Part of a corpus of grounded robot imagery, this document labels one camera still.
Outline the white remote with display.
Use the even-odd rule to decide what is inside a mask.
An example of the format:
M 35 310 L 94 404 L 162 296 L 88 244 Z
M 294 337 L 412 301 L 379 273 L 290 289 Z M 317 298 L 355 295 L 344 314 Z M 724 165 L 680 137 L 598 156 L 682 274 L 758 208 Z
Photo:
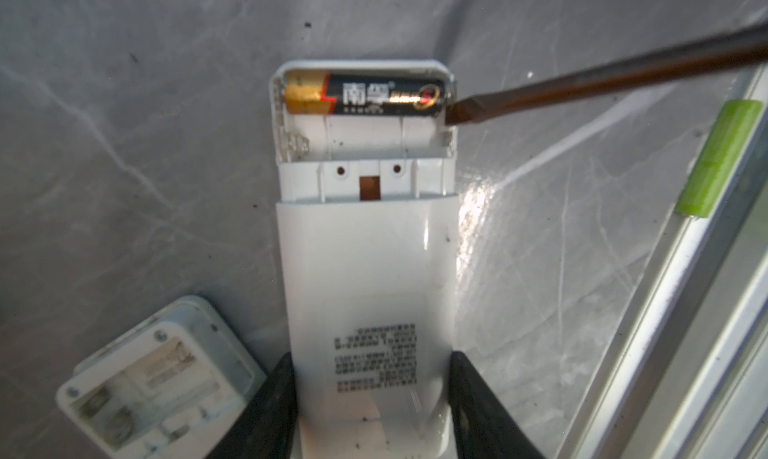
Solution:
M 289 113 L 297 70 L 438 78 L 435 116 Z M 276 216 L 307 458 L 437 458 L 447 449 L 459 212 L 456 95 L 439 61 L 293 60 L 270 82 Z

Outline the aluminium rail frame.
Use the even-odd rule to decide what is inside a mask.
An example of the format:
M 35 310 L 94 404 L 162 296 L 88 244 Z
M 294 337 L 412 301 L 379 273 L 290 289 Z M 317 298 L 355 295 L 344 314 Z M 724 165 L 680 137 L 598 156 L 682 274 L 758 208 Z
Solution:
M 734 86 L 560 450 L 767 454 L 767 70 Z

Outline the black yellow screwdriver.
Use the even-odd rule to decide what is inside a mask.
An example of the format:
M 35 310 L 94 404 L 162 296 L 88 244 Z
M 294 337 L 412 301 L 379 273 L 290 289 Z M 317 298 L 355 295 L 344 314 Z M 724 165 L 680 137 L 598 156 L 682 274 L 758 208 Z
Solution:
M 767 24 L 676 44 L 542 82 L 476 94 L 447 107 L 448 126 L 740 69 L 767 61 Z

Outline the white remote control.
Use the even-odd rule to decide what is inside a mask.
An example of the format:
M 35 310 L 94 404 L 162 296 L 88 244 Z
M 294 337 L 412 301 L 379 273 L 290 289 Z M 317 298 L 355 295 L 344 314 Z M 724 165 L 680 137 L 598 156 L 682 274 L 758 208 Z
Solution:
M 56 402 L 110 458 L 204 458 L 265 379 L 216 309 L 186 295 L 78 364 Z

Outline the black gold AA battery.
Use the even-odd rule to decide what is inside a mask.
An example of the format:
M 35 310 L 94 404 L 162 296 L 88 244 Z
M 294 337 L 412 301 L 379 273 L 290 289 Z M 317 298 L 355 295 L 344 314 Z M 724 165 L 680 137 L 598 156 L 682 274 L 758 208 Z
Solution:
M 435 116 L 448 92 L 438 78 L 290 71 L 283 78 L 286 110 L 300 115 Z

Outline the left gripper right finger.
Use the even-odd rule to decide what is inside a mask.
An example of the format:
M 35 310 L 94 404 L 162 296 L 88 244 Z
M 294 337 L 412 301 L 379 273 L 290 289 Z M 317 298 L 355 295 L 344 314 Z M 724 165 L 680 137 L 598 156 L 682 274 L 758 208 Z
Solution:
M 461 351 L 451 354 L 448 403 L 459 458 L 544 457 Z

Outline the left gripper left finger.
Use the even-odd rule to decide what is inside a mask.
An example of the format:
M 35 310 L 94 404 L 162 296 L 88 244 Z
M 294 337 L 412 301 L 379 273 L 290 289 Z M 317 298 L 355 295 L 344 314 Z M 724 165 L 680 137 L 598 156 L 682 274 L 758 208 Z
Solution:
M 295 371 L 285 353 L 207 459 L 290 458 L 298 417 Z

